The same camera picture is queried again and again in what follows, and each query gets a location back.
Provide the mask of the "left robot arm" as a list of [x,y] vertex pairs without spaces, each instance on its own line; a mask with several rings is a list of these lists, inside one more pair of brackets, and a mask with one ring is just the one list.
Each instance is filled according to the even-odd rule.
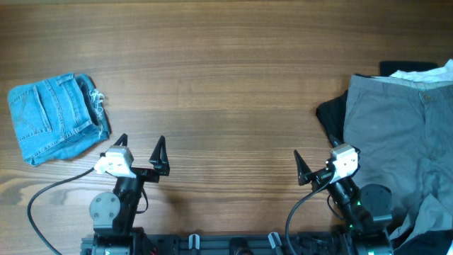
[[89,207],[93,219],[94,236],[84,240],[81,253],[85,255],[157,254],[158,251],[141,227],[134,227],[141,198],[146,198],[145,183],[157,183],[168,176],[170,166],[166,153],[166,140],[160,136],[149,163],[152,168],[133,167],[134,157],[127,146],[127,135],[100,155],[94,170],[97,174],[110,174],[116,178],[111,192],[98,194]]

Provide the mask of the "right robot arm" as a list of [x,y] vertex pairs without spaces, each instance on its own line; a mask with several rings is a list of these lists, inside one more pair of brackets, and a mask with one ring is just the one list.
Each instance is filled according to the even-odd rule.
[[393,220],[391,190],[379,184],[362,188],[353,181],[359,171],[360,150],[348,143],[337,144],[326,160],[326,166],[312,171],[300,153],[294,150],[298,184],[311,184],[311,192],[291,209],[285,223],[285,238],[289,242],[289,226],[293,214],[305,201],[321,191],[328,191],[330,199],[341,212],[345,227],[335,233],[341,254],[393,254],[387,227]]

